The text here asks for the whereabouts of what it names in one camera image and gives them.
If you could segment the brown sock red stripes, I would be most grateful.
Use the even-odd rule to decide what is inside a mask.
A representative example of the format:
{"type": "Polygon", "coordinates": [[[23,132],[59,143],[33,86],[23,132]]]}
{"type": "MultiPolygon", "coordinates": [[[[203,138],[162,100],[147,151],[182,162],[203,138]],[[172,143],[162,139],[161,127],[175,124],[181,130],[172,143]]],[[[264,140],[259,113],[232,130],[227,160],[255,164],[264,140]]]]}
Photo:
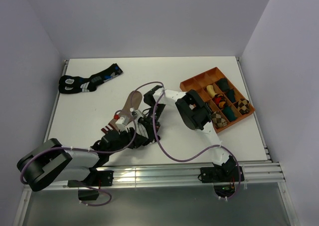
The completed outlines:
{"type": "Polygon", "coordinates": [[[103,128],[101,128],[101,131],[106,134],[108,131],[110,130],[117,130],[119,131],[118,127],[116,126],[116,121],[121,117],[124,116],[123,111],[125,112],[129,112],[131,108],[134,108],[135,110],[137,110],[141,104],[142,101],[142,94],[139,91],[132,91],[127,99],[126,102],[124,104],[124,106],[122,107],[122,111],[120,113],[118,113],[118,116],[115,116],[106,126],[104,126],[103,128]]]}

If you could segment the white black striped sock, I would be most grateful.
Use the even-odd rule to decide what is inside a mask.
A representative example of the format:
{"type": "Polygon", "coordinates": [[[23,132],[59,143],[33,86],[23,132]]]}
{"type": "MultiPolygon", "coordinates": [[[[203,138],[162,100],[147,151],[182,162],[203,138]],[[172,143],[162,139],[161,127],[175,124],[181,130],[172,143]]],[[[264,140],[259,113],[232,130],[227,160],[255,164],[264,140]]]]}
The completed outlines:
{"type": "Polygon", "coordinates": [[[138,122],[137,127],[138,139],[141,141],[142,146],[156,141],[152,121],[141,120],[138,122]]]}

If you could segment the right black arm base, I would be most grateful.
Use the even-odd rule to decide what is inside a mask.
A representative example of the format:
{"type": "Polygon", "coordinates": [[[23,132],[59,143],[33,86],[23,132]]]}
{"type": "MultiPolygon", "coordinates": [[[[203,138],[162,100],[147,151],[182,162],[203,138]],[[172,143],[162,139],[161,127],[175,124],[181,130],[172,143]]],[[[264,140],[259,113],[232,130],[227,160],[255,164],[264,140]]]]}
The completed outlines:
{"type": "Polygon", "coordinates": [[[229,156],[221,166],[214,164],[212,167],[200,168],[197,179],[203,184],[214,184],[213,189],[219,200],[228,201],[236,193],[236,186],[244,182],[244,173],[237,161],[229,156]]]}

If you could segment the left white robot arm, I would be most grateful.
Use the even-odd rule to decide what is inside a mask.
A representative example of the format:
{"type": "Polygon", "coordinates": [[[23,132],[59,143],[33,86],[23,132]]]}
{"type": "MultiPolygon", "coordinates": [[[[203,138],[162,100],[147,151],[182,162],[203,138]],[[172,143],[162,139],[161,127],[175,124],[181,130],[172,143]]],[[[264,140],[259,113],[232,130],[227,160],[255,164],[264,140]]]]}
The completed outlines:
{"type": "Polygon", "coordinates": [[[59,181],[68,181],[71,187],[76,186],[77,181],[86,186],[107,186],[111,180],[99,173],[97,168],[107,163],[115,151],[126,146],[137,149],[150,142],[132,127],[128,131],[109,131],[88,150],[65,150],[56,138],[51,138],[21,158],[17,168],[34,192],[59,181]]]}

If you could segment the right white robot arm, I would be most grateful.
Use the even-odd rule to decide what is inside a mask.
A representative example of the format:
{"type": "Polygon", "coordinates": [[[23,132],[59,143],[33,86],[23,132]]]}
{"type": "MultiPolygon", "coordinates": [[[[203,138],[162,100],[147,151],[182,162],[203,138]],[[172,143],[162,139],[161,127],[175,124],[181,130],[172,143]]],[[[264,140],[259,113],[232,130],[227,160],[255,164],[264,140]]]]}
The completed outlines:
{"type": "Polygon", "coordinates": [[[232,168],[239,166],[239,163],[234,154],[222,145],[213,128],[212,110],[195,90],[178,92],[157,85],[144,94],[144,103],[150,106],[151,136],[153,136],[159,148],[169,159],[179,163],[186,163],[211,149],[213,150],[212,163],[217,167],[215,170],[217,178],[221,181],[226,181],[233,175],[232,168]],[[181,160],[171,156],[161,145],[158,136],[158,119],[167,105],[175,107],[185,126],[194,132],[201,133],[208,140],[210,146],[189,159],[181,160]]]}

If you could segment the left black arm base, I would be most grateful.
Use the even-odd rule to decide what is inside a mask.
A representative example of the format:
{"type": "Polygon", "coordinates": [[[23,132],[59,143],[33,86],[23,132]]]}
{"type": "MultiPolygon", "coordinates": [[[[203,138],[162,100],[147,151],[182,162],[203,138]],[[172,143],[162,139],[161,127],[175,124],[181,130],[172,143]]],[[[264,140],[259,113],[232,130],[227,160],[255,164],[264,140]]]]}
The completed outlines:
{"type": "Polygon", "coordinates": [[[98,207],[108,204],[112,200],[112,195],[106,192],[102,187],[112,186],[114,171],[92,171],[87,178],[83,181],[70,180],[67,183],[69,188],[85,188],[84,190],[78,190],[78,199],[80,203],[91,206],[98,207]],[[109,199],[104,203],[94,204],[101,194],[105,194],[109,199]]]}

